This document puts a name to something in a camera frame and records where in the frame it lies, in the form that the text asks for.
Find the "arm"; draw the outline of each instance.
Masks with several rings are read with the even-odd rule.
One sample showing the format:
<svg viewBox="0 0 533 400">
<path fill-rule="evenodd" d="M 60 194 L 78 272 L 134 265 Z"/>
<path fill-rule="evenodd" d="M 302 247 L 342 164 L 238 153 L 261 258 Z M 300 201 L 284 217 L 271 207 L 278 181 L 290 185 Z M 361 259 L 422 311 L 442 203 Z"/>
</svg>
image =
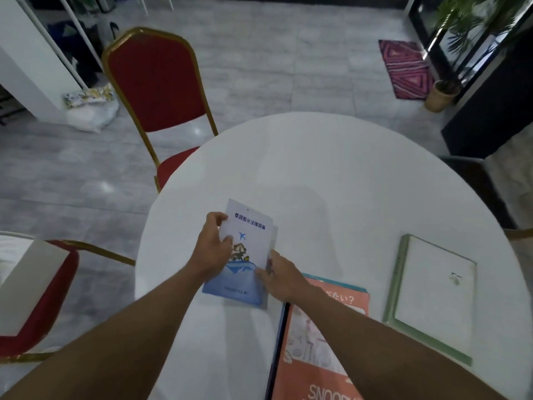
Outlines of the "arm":
<svg viewBox="0 0 533 400">
<path fill-rule="evenodd" d="M 230 258 L 231 236 L 218 237 L 225 219 L 209 213 L 177 274 L 41 363 L 2 400 L 148 398 L 196 291 Z"/>
<path fill-rule="evenodd" d="M 272 272 L 257 270 L 267 290 L 310 317 L 364 400 L 503 399 L 438 352 L 329 297 L 276 251 L 271 256 Z"/>
</svg>

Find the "white box on chair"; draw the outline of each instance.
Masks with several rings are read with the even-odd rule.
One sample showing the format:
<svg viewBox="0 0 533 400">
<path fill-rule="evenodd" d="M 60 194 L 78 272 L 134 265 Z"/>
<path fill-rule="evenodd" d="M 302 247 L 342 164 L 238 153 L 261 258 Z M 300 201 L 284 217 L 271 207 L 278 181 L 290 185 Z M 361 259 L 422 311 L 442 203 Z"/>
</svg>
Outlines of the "white box on chair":
<svg viewBox="0 0 533 400">
<path fill-rule="evenodd" d="M 0 235 L 0 336 L 16 336 L 68 256 L 42 240 Z"/>
</svg>

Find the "table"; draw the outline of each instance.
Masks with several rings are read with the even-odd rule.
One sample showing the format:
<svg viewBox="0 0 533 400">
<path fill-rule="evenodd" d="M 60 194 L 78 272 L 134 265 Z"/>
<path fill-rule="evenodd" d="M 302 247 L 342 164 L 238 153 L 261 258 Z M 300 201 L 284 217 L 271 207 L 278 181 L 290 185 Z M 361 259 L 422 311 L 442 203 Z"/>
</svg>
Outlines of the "table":
<svg viewBox="0 0 533 400">
<path fill-rule="evenodd" d="M 400 237 L 478 263 L 473 373 L 524 398 L 533 370 L 530 297 L 512 248 L 476 193 L 400 134 L 348 116 L 292 112 L 204 144 L 150 209 L 135 271 L 139 298 L 188 260 L 209 211 L 228 198 L 273 217 L 276 248 L 312 275 L 366 288 L 381 320 Z M 261 399 L 281 304 L 252 308 L 198 292 L 153 394 Z"/>
</svg>

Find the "red patterned rug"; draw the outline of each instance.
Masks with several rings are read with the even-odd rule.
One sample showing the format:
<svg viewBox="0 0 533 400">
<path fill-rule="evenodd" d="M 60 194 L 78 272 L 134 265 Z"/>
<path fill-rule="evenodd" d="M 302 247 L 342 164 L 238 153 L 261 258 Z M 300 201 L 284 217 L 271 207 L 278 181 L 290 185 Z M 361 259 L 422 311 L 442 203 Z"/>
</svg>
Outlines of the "red patterned rug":
<svg viewBox="0 0 533 400">
<path fill-rule="evenodd" d="M 417 44 L 404 40 L 380 40 L 379 50 L 396 98 L 425 100 L 434 80 Z"/>
</svg>

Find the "red chair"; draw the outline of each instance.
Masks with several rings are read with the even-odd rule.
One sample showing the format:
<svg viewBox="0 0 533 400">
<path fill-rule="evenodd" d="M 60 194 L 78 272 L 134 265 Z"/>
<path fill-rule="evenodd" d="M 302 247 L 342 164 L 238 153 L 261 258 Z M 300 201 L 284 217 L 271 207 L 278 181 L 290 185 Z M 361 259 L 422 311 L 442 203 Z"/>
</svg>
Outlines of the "red chair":
<svg viewBox="0 0 533 400">
<path fill-rule="evenodd" d="M 171 174 L 198 147 L 161 163 L 147 133 L 181 125 L 205 114 L 213 134 L 218 135 L 195 53 L 180 36 L 135 27 L 105 49 L 102 62 L 105 74 L 154 160 L 156 187 L 161 191 Z"/>
<path fill-rule="evenodd" d="M 3 232 L 2 234 L 31 238 L 31 236 L 8 232 Z M 135 261 L 130 258 L 85 242 L 52 240 L 49 243 L 67 250 L 69 254 L 50 282 L 50 285 L 48 285 L 48 288 L 46 288 L 43 296 L 37 302 L 20 332 L 16 336 L 0 336 L 0 364 L 39 362 L 54 354 L 54 351 L 40 353 L 28 353 L 27 351 L 41 342 L 52 329 L 63 305 L 63 301 L 67 296 L 70 284 L 74 279 L 76 270 L 78 269 L 78 251 L 89 251 L 124 264 L 135 266 Z"/>
</svg>

